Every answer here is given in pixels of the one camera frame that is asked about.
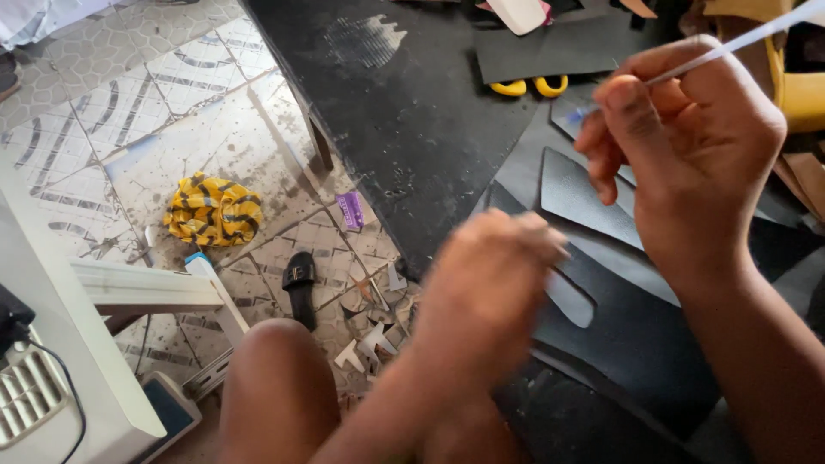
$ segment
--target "scissors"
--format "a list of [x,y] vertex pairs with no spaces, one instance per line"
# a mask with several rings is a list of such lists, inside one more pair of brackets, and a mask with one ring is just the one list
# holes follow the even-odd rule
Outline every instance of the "scissors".
[[[566,75],[559,76],[561,83],[557,88],[552,88],[547,84],[545,78],[533,78],[533,84],[540,94],[547,98],[556,98],[567,90],[568,77]],[[490,88],[502,95],[509,95],[510,97],[520,97],[527,93],[527,84],[524,79],[515,80],[508,85],[502,83],[491,83]]]

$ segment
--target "purple wrapper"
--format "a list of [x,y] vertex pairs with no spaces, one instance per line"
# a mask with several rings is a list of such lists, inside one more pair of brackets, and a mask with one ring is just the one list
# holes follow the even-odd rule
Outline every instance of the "purple wrapper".
[[336,195],[336,201],[344,213],[344,222],[350,229],[355,229],[364,225],[364,216],[361,214],[361,202],[358,201],[356,192],[347,192],[343,195]]

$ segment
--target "black cable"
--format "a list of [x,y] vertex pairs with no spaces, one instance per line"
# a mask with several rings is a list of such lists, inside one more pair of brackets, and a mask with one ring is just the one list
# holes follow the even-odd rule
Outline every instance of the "black cable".
[[57,355],[54,351],[48,349],[47,347],[34,342],[32,340],[28,340],[29,343],[36,346],[37,348],[47,352],[54,358],[55,361],[63,368],[63,374],[66,376],[66,381],[68,381],[68,387],[72,390],[72,395],[74,395],[74,401],[78,404],[78,411],[80,411],[80,436],[78,437],[78,441],[74,444],[72,451],[68,452],[68,456],[63,459],[60,464],[66,464],[69,459],[72,458],[72,455],[75,451],[78,450],[80,446],[80,442],[83,441],[83,437],[86,435],[86,413],[83,412],[83,405],[80,404],[80,396],[78,396],[78,391],[74,388],[74,382],[72,382],[72,376],[68,374],[68,368],[66,368],[66,364],[63,362],[63,359],[60,359],[60,356]]
[[134,374],[138,375],[140,369],[140,361],[144,358],[144,350],[146,349],[146,337],[149,335],[149,325],[152,324],[152,315],[146,316],[146,329],[144,329],[144,341],[140,344],[140,354],[138,355],[138,363],[134,365]]

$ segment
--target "black slide sandal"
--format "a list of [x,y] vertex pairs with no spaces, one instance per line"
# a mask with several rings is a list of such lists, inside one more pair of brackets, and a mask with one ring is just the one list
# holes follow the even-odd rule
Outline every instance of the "black slide sandal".
[[290,258],[284,270],[282,289],[290,294],[292,317],[310,332],[315,330],[315,310],[312,306],[312,285],[315,283],[315,261],[302,251]]

